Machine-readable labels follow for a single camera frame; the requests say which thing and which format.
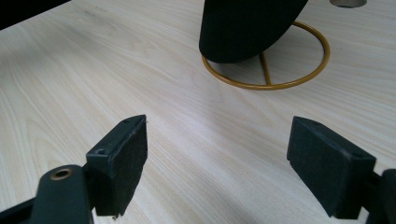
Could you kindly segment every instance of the black object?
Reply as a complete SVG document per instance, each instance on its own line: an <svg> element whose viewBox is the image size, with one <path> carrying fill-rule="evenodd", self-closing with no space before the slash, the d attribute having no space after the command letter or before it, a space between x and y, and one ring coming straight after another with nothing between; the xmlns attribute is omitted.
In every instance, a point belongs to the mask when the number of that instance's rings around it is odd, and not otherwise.
<svg viewBox="0 0 396 224"><path fill-rule="evenodd" d="M125 119L87 155L83 166L55 168L40 178L36 197L0 213L0 223L92 223L123 215L148 157L146 116Z"/></svg>
<svg viewBox="0 0 396 224"><path fill-rule="evenodd" d="M323 124L294 117L288 160L329 217L356 219L364 207L367 223L396 223L396 170L377 175L374 156Z"/></svg>
<svg viewBox="0 0 396 224"><path fill-rule="evenodd" d="M272 46L307 0L205 0L199 49L214 63L237 63Z"/></svg>
<svg viewBox="0 0 396 224"><path fill-rule="evenodd" d="M12 0L0 7L0 30L48 11L70 0Z"/></svg>

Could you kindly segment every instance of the circular ring base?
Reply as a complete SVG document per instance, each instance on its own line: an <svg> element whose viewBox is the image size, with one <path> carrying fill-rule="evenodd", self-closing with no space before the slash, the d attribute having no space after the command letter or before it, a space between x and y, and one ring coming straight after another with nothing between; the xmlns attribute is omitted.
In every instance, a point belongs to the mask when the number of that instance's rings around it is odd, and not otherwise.
<svg viewBox="0 0 396 224"><path fill-rule="evenodd" d="M314 78L315 76L317 76L326 66L326 64L328 63L329 59L330 59L330 46L329 46L329 42L327 41L327 39L324 37L323 34L321 34L318 30L316 30L315 28L300 22L300 21L295 21L293 23L294 26L300 27L306 31L308 31L309 33L311 33L312 35L314 35L321 43L322 47L323 47L323 59L322 62L320 63L320 65L318 66L317 69L315 69L313 72L311 72L310 74L295 79L293 81L290 82L285 82L285 83L278 83L278 84L272 84L269 78L269 74L268 74L268 69L266 68L266 62L265 62L265 58L263 57L263 53L262 53L262 60L263 60L263 67L264 67L264 72L265 72L265 80L266 80L266 84L264 85L258 85L258 84L249 84L249 83L245 83L245 82L240 82L234 79L231 79L229 77L226 77L220 73L218 73L217 71L215 71L212 66L209 64L207 58L205 58L204 56L202 56L202 60L204 62L204 65L206 67L206 69L216 78L220 79L221 81L228 83L230 85L233 85L235 87L239 87L239 88L243 88L243 89L249 89L249 90L256 90L256 91L274 91L274 90L282 90L282 89L286 89L286 88L290 88L290 87L294 87L294 86L298 86L301 85L309 80L311 80L312 78Z"/></svg>

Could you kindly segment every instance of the wooden table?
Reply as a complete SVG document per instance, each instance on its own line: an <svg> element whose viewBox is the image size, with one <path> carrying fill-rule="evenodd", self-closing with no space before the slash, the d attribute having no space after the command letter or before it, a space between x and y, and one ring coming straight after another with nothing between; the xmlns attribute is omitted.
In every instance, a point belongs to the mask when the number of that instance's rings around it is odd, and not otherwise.
<svg viewBox="0 0 396 224"><path fill-rule="evenodd" d="M309 1L298 20L327 37L332 56L282 91L239 89L206 71L203 7L75 0L0 32L0 211L34 197L48 170L83 165L122 119L146 114L148 161L116 223L364 223L364 210L359 220L327 217L286 153L300 116L373 154L377 173L396 167L396 4ZM310 72L321 55L295 27L266 51L276 80ZM258 64L218 69L250 78Z"/></svg>

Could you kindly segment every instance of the gold metal stand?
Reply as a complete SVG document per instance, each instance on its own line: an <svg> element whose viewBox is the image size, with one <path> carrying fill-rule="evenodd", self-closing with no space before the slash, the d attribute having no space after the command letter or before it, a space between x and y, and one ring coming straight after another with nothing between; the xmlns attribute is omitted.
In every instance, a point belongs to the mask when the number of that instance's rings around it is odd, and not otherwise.
<svg viewBox="0 0 396 224"><path fill-rule="evenodd" d="M221 81L228 83L230 85L233 85L235 87L239 88L244 88L244 89L249 89L249 90L256 90L256 91L274 91L274 90L282 90L294 86L298 86L300 84L305 83L306 81L309 81L310 79L314 78L317 76L326 66L327 62L330 59L330 46L329 43L327 42L326 38L324 37L323 34L321 34L318 30L315 28L302 23L300 21L295 21L293 25L300 27L312 35L314 35L321 43L323 47L323 59L320 65L318 66L317 69L315 69L312 73L306 75L305 77L298 78L296 80L290 81L290 82L285 82L285 83L279 83L279 84L273 84L271 83L271 78L268 72L268 67L267 67L267 62L265 61L264 53L262 52L260 54L260 59L262 61L262 68L264 70L264 78L265 78L265 85L258 85L258 84L249 84L245 82L240 82L233 80L231 78L225 77L224 75L216 72L209 64L207 58L202 56L202 60L204 62L204 65L206 69L216 78L220 79Z"/></svg>

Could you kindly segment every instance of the light wood grain surface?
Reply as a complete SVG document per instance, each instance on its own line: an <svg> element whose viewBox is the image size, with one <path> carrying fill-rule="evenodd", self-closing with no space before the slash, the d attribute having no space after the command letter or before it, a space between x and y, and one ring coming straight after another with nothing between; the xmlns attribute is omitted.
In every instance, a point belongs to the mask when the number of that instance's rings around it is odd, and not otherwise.
<svg viewBox="0 0 396 224"><path fill-rule="evenodd" d="M286 159L293 116L319 121L396 167L396 4L312 0L299 17L329 40L313 80L229 86L198 50L204 0L74 0L0 31L0 211L88 152L119 121L148 117L148 161L125 215L95 223L364 223L327 217ZM266 51L274 80L310 72L319 42L291 27ZM255 79L257 60L217 66Z"/></svg>

